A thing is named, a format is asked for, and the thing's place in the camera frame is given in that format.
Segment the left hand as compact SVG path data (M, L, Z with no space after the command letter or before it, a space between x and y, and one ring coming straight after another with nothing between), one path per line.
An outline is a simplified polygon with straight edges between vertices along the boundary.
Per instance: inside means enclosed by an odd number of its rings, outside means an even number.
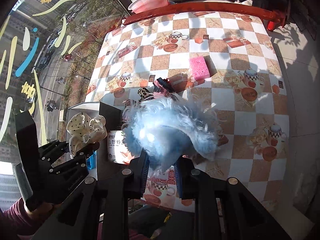
M38 218L41 218L41 217L49 216L52 212L57 210L60 206L61 206L61 204L42 203L34 211L30 211L27 208L26 204L24 204L24 209L25 209L26 214L31 219L38 219Z

